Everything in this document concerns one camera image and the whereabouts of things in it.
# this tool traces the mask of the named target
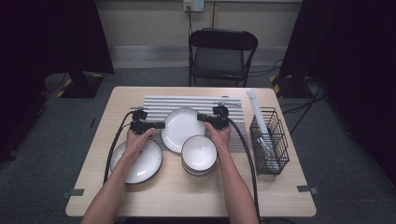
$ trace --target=person's right hand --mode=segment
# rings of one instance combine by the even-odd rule
[[[136,160],[140,151],[145,146],[146,140],[154,133],[155,128],[150,128],[143,134],[137,134],[133,130],[129,129],[127,133],[126,149],[124,152],[125,156],[131,157],[133,161]]]
[[[210,131],[211,138],[213,143],[216,146],[216,149],[219,150],[227,150],[228,151],[228,143],[230,141],[230,133],[231,127],[228,126],[223,130],[216,130],[213,126],[208,123],[204,122],[205,128]]]

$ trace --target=wire basket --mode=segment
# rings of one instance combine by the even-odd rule
[[[250,125],[257,175],[280,175],[289,162],[288,141],[281,120],[272,107],[262,107],[268,133],[262,133],[256,117]]]

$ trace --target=dish rack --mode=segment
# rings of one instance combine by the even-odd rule
[[[250,124],[257,175],[280,175],[289,162],[288,141],[281,120],[272,107],[261,107],[268,133],[262,133],[256,116]]]

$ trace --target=chair backrest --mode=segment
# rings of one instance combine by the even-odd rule
[[[256,50],[259,41],[256,36],[239,30],[205,28],[193,32],[189,38],[189,47],[209,49]]]

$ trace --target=white plate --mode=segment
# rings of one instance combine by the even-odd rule
[[[182,107],[174,110],[165,119],[161,130],[163,142],[172,151],[181,153],[184,142],[192,136],[204,135],[204,123],[197,120],[198,111]]]
[[[119,162],[122,153],[125,151],[126,142],[121,143],[113,152],[110,161],[110,169],[113,172]],[[125,183],[137,184],[144,182],[154,176],[163,163],[163,152],[157,143],[148,139],[139,157],[132,164],[131,170]]]

